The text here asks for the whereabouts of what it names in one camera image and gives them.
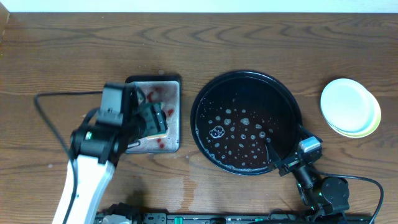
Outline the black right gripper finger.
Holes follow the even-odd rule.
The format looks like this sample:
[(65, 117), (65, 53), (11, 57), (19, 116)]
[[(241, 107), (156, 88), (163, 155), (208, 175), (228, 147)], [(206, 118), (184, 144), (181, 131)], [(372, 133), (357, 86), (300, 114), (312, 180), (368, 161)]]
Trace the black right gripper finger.
[(305, 129), (301, 124), (298, 124), (298, 133), (301, 139), (308, 139), (314, 137), (314, 134)]
[(277, 151), (272, 147), (271, 140), (269, 138), (265, 140), (265, 145), (269, 164), (275, 164), (280, 162), (280, 157)]

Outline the green scrubbing sponge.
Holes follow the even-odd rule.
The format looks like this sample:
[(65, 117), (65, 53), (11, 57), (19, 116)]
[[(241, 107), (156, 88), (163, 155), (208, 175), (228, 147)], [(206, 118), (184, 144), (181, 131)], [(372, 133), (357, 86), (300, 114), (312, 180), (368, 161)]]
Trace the green scrubbing sponge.
[(166, 115), (160, 103), (151, 103), (146, 111), (146, 135), (155, 136), (167, 132)]

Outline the mint green plate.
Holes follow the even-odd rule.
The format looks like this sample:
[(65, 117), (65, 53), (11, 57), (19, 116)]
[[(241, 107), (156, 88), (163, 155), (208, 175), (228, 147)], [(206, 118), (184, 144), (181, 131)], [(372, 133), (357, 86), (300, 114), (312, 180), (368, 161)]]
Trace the mint green plate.
[(333, 80), (323, 89), (320, 107), (324, 118), (340, 131), (358, 133), (372, 123), (374, 103), (362, 84), (348, 79)]

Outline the yellow plate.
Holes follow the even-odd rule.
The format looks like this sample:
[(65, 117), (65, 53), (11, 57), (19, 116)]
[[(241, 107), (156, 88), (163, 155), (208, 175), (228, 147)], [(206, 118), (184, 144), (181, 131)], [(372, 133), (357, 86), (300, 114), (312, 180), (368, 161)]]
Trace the yellow plate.
[(343, 135), (348, 138), (363, 138), (363, 137), (366, 137), (366, 136), (369, 136), (370, 134), (372, 134), (378, 128), (378, 126), (381, 122), (381, 108), (379, 106), (377, 99), (371, 93), (370, 93), (370, 97), (371, 97), (371, 101), (374, 106), (374, 116), (371, 120), (370, 125), (367, 126), (363, 131), (360, 131), (357, 133), (348, 133), (348, 132), (344, 132), (344, 131), (332, 126), (329, 123), (330, 128), (333, 129), (334, 131), (336, 131), (338, 134)]

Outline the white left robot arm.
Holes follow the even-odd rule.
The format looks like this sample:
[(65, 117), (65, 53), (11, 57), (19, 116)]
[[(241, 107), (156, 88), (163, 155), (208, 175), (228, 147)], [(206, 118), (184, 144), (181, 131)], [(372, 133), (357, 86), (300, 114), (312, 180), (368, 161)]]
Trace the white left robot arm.
[(94, 223), (122, 154), (142, 139), (167, 132), (163, 101), (135, 93), (109, 96), (72, 132), (67, 178), (53, 223)]

